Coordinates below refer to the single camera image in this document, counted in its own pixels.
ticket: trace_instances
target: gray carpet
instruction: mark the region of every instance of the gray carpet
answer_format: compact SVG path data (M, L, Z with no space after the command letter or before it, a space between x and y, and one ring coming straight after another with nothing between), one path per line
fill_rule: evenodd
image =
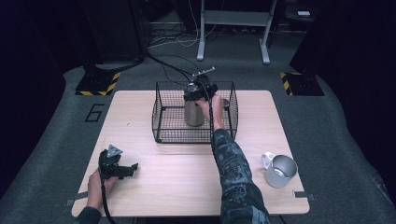
M212 81L233 81L237 90L268 90L273 94L305 191L316 197L307 214L283 216L287 223L395 223L395 207L377 186L379 175L350 136L332 90L319 77L325 92L322 97L288 96L283 88L279 74L293 72L288 64L302 36L276 35L269 50L270 65L262 63L258 38L230 35L207 40L205 59L199 63L195 60L198 42L188 48L162 45L149 52L192 73L197 70L190 62L171 55L189 59L202 70L215 66L216 71L209 74ZM172 70L167 72L173 80L184 80ZM71 207L64 203L78 192L114 94L75 95L83 75L82 68L64 74L64 97L35 151L1 199L0 223L72 223ZM161 66L147 58L121 73L115 91L154 90L156 81L166 80ZM104 104L96 107L103 113L98 122L84 122L93 104ZM282 223L278 216L271 219ZM132 217L115 220L145 222Z

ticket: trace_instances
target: person's left hand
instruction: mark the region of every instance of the person's left hand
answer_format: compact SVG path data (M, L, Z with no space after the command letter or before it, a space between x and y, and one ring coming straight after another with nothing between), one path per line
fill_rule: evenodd
M110 193L114 184L119 178L117 176L111 176L109 179L105 179L106 196ZM102 183L99 175L99 170L96 169L88 182L88 201L87 206L100 209L102 207Z

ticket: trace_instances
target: hand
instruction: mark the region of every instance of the hand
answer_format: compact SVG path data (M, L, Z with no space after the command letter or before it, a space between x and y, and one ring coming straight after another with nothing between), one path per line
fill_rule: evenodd
M209 114L209 102L205 99L199 99L195 101L198 104L202 111L204 112L204 116L207 120L210 121ZM222 113L223 113L223 101L219 95L214 95L212 97L212 112L213 112L213 129L223 129L224 125L222 123Z
M105 179L106 196L110 194L111 189L119 178L117 176L111 176L109 179ZM90 175L88 182L88 201L87 206L100 209L102 207L102 183L99 175L99 170L93 172Z

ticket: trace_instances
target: person's right hand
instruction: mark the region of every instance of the person's right hand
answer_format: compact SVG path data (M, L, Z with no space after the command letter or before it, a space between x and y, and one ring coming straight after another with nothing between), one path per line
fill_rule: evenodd
M210 114L209 114L209 102L206 101L204 98L195 101L198 106L201 107L204 116L207 120L210 121ZM222 123L222 113L223 113L223 101L221 97L215 94L212 97L212 112L213 112L213 128L214 130L224 128Z

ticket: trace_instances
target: black speaker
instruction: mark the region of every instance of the black speaker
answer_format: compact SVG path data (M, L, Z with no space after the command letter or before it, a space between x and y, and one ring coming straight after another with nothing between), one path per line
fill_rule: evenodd
M150 24L145 0L80 1L103 63L144 58Z

